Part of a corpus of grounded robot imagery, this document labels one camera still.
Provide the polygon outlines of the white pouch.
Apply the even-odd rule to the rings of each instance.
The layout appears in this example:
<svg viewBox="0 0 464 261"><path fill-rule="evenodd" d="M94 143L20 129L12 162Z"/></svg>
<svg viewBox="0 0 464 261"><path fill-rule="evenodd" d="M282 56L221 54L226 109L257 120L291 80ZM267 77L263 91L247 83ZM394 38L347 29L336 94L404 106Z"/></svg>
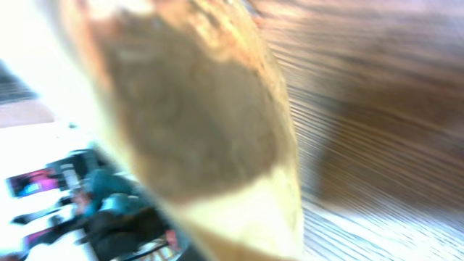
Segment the white pouch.
<svg viewBox="0 0 464 261"><path fill-rule="evenodd" d="M286 84L240 1L58 1L103 147L211 260L297 260Z"/></svg>

